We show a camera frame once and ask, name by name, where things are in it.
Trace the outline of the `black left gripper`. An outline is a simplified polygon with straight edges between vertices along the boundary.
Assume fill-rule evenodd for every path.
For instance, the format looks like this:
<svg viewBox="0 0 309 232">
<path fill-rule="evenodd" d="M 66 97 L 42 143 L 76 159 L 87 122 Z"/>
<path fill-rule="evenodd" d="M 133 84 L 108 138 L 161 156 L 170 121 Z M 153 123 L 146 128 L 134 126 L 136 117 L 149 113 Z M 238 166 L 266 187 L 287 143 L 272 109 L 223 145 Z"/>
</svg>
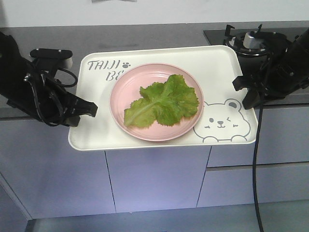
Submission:
<svg viewBox="0 0 309 232">
<path fill-rule="evenodd" d="M 71 75 L 74 82 L 61 83 L 57 71 Z M 95 117 L 98 107 L 66 90 L 76 84 L 77 76 L 66 68 L 7 65 L 7 104 L 48 126 L 77 126 L 81 115 Z"/>
</svg>

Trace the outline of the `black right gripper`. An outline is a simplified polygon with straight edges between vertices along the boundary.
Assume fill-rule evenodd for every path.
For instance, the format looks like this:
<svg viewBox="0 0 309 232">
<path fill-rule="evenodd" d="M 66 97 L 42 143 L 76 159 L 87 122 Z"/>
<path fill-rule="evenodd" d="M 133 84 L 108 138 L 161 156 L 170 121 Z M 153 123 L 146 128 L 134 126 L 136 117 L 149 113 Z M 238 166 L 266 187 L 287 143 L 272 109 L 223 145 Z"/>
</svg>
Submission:
<svg viewBox="0 0 309 232">
<path fill-rule="evenodd" d="M 249 88 L 242 104 L 252 109 L 261 103 L 279 100 L 298 89 L 309 86 L 309 42 L 294 41 L 283 57 L 269 58 L 257 73 L 237 76 L 232 82 L 235 91 Z"/>
</svg>

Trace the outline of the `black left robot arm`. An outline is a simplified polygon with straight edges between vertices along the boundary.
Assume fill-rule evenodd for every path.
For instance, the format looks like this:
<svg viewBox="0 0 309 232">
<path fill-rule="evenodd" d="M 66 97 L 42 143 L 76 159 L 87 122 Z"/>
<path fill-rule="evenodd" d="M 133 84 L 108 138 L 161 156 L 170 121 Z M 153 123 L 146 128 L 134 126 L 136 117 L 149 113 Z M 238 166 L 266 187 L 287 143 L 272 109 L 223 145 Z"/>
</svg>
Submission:
<svg viewBox="0 0 309 232">
<path fill-rule="evenodd" d="M 66 90 L 78 82 L 70 50 L 37 48 L 30 56 L 21 56 L 11 35 L 0 35 L 0 94 L 9 106 L 51 127 L 76 127 L 81 115 L 96 116 L 93 102 Z"/>
</svg>

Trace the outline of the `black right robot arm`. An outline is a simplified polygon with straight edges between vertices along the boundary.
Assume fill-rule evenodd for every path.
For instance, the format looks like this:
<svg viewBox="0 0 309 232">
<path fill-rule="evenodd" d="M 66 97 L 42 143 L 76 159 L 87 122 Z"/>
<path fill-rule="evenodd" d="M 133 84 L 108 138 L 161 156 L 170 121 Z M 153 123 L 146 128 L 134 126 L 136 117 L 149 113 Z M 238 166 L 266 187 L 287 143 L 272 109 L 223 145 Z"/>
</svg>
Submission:
<svg viewBox="0 0 309 232">
<path fill-rule="evenodd" d="M 242 104 L 245 109 L 265 102 L 284 99 L 289 94 L 309 86 L 309 32 L 306 30 L 293 42 L 281 33 L 261 30 L 246 33 L 243 46 L 262 49 L 266 60 L 259 70 L 237 76 L 236 91 L 247 88 Z"/>
</svg>

